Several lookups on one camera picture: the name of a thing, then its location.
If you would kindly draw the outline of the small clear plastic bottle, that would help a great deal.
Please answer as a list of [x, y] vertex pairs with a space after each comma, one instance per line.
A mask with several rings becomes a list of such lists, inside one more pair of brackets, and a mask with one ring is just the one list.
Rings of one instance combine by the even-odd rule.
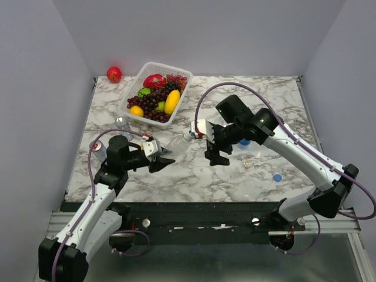
[[166, 146], [167, 155], [183, 155], [186, 153], [189, 146], [190, 140], [185, 135], [177, 135]]

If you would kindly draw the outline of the clear transparent bottle cap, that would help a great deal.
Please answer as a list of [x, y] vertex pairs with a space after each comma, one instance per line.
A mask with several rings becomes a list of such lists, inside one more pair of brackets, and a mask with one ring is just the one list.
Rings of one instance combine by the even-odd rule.
[[252, 162], [249, 161], [249, 160], [245, 160], [243, 162], [243, 165], [244, 165], [245, 168], [251, 168], [253, 166]]

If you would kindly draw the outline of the white blue bottle cap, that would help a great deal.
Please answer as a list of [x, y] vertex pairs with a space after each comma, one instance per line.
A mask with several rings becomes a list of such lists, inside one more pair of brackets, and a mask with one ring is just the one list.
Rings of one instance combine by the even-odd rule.
[[191, 142], [193, 139], [195, 139], [195, 135], [190, 130], [188, 130], [183, 132], [183, 138], [185, 141]]

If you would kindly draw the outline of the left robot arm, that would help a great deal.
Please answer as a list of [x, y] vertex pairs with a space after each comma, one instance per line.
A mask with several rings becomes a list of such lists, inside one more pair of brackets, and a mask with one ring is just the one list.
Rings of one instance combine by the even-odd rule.
[[163, 157], [158, 140], [142, 135], [141, 146], [123, 135], [109, 140], [106, 159], [96, 174], [90, 174], [92, 190], [69, 223], [38, 248], [38, 274], [45, 281], [83, 281], [89, 262], [115, 232], [129, 228], [127, 211], [112, 203], [129, 179], [130, 170], [146, 167], [159, 172], [175, 160]]

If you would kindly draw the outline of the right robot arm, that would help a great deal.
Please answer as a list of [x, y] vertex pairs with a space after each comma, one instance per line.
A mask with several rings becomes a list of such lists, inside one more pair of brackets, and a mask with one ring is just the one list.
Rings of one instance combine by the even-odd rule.
[[207, 140], [206, 159], [211, 166], [229, 165], [220, 152], [232, 153], [232, 146], [245, 139], [278, 153], [303, 172], [314, 184], [307, 193], [280, 200], [270, 216], [271, 225], [284, 230], [292, 221], [311, 214], [332, 219], [340, 211], [359, 172], [353, 164], [342, 165], [324, 156], [294, 133], [279, 116], [267, 108], [253, 113], [236, 95], [216, 106], [227, 122], [220, 126], [206, 120], [198, 123]]

